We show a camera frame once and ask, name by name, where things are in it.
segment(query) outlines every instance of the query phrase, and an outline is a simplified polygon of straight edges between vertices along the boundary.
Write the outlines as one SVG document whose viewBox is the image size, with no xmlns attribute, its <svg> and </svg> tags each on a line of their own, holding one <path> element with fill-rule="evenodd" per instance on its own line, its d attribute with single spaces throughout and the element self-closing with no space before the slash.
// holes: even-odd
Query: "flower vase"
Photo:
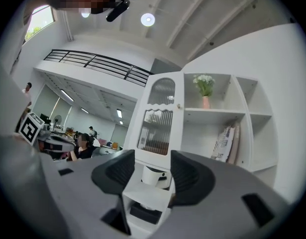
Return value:
<svg viewBox="0 0 306 239">
<path fill-rule="evenodd" d="M 209 104 L 209 98 L 208 97 L 203 97 L 203 108 L 204 109 L 209 109 L 210 108 L 210 104 Z"/>
</svg>

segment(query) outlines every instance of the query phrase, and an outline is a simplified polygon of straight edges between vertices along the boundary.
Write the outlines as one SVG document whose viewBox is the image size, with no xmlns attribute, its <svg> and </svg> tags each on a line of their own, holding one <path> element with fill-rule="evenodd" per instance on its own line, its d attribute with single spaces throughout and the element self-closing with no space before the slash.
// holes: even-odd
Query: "woman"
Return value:
<svg viewBox="0 0 306 239">
<path fill-rule="evenodd" d="M 76 161 L 78 159 L 90 158 L 96 148 L 93 146 L 93 141 L 87 133 L 80 134 L 78 144 L 74 148 L 74 151 L 70 152 L 71 159 L 72 161 Z"/>
</svg>

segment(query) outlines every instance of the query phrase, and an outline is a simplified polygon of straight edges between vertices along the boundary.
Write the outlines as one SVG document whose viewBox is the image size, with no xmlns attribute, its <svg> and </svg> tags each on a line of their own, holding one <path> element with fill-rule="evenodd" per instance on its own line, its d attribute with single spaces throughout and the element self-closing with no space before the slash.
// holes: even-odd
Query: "metal railing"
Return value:
<svg viewBox="0 0 306 239">
<path fill-rule="evenodd" d="M 148 77 L 153 75 L 149 71 L 118 59 L 84 51 L 53 49 L 44 60 L 96 70 L 143 87 L 145 87 Z"/>
</svg>

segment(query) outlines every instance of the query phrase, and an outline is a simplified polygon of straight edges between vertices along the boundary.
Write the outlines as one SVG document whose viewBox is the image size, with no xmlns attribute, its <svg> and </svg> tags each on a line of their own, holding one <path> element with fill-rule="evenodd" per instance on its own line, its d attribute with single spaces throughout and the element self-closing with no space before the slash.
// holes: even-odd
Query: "magazine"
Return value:
<svg viewBox="0 0 306 239">
<path fill-rule="evenodd" d="M 231 126 L 225 127 L 223 132 L 218 136 L 214 146 L 212 159 L 226 162 L 231 150 L 235 128 Z"/>
</svg>

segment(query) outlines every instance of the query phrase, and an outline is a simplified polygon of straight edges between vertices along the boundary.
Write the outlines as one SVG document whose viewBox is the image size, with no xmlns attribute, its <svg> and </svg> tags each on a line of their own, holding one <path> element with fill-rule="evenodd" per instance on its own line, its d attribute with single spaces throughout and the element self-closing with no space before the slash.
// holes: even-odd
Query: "black shirt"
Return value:
<svg viewBox="0 0 306 239">
<path fill-rule="evenodd" d="M 81 158 L 81 159 L 90 158 L 92 156 L 93 151 L 96 148 L 98 148 L 98 147 L 91 146 L 91 147 L 88 147 L 87 149 L 85 149 L 85 150 L 83 150 L 79 153 L 79 148 L 76 147 L 76 148 L 74 148 L 74 153 L 75 153 L 77 159 L 79 159 L 79 158 Z"/>
</svg>

